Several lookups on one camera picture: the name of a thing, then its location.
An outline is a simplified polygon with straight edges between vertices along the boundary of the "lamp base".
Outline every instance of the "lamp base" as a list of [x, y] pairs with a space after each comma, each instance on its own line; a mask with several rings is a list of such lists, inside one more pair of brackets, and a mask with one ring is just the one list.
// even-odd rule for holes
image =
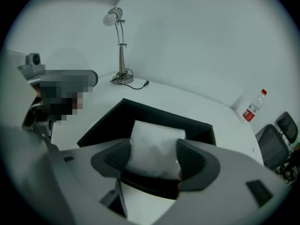
[[133, 82], [133, 76], [127, 77], [127, 78], [120, 78], [117, 80], [113, 80], [113, 83], [116, 85], [120, 85], [120, 84], [130, 84]]

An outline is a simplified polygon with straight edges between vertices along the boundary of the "plastic bottle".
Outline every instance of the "plastic bottle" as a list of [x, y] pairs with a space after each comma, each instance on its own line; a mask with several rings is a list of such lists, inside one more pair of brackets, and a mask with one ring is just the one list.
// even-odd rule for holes
[[261, 94], [259, 94], [250, 104], [248, 109], [243, 113], [243, 117], [246, 121], [250, 122], [256, 113], [261, 109], [264, 103], [264, 99], [267, 95], [267, 91], [265, 89], [262, 90]]

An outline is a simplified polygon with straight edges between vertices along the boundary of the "black cable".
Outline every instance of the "black cable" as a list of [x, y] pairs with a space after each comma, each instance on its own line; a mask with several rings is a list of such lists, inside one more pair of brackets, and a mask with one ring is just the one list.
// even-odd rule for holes
[[148, 84], [149, 84], [149, 81], [147, 80], [145, 82], [145, 84], [141, 87], [141, 88], [133, 88], [131, 87], [130, 85], [127, 85], [127, 84], [122, 84], [122, 83], [119, 83], [119, 79], [129, 79], [133, 77], [133, 71], [129, 68], [126, 68], [126, 71], [124, 74], [120, 74], [120, 72], [117, 73], [116, 77], [114, 79], [112, 79], [110, 82], [114, 82], [114, 81], [117, 81], [118, 85], [125, 85], [125, 86], [128, 86], [134, 90], [139, 90], [139, 89], [142, 89], [143, 87], [146, 87]]

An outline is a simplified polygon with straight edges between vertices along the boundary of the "desk lamp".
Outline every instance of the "desk lamp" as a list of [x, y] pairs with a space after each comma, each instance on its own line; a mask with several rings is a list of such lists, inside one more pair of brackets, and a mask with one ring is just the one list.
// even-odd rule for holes
[[[119, 72], [116, 76], [112, 78], [112, 82], [117, 85], [126, 85], [133, 82], [133, 73], [131, 75], [128, 74], [128, 70], [125, 68], [124, 62], [124, 52], [123, 46], [127, 47], [127, 44], [124, 43], [124, 32], [122, 24], [125, 20], [121, 20], [123, 15], [123, 10], [119, 7], [114, 7], [108, 11], [108, 14], [103, 18], [103, 23], [105, 26], [113, 26], [115, 25], [118, 36], [118, 46], [119, 46]], [[122, 31], [122, 43], [120, 43], [119, 38], [119, 30], [118, 25], [121, 27]]]

